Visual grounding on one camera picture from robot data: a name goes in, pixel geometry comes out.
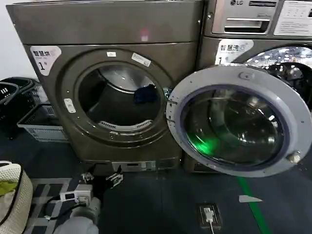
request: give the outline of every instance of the laundry basket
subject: laundry basket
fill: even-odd
[[[38,99],[37,83],[29,78],[11,77],[0,82],[0,132],[13,139],[20,131],[16,123]]]
[[[13,201],[8,213],[0,220],[0,234],[21,234],[27,223],[33,185],[19,164],[0,161],[0,181],[17,182]]]
[[[69,143],[68,138],[50,104],[39,104],[27,113],[18,126],[42,142]]]

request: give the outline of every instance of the black basket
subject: black basket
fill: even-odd
[[[0,132],[13,139],[20,128],[17,122],[35,106],[32,79],[12,77],[0,82]]]

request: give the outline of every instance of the lg logo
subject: lg logo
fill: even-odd
[[[243,2],[244,2],[243,0],[231,0],[230,4],[231,6],[240,6],[243,4]]]

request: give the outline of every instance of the power outlet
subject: power outlet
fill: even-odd
[[[201,203],[197,205],[200,227],[203,229],[210,229],[210,224],[206,221],[206,215],[204,211],[205,208],[210,208],[210,210],[214,212],[214,219],[212,222],[213,228],[218,230],[221,229],[221,216],[219,209],[215,203]]]

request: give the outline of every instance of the open door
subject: open door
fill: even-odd
[[[242,64],[195,72],[173,89],[169,129],[183,150],[217,171],[271,176],[297,164],[312,142],[312,118],[295,89]]]

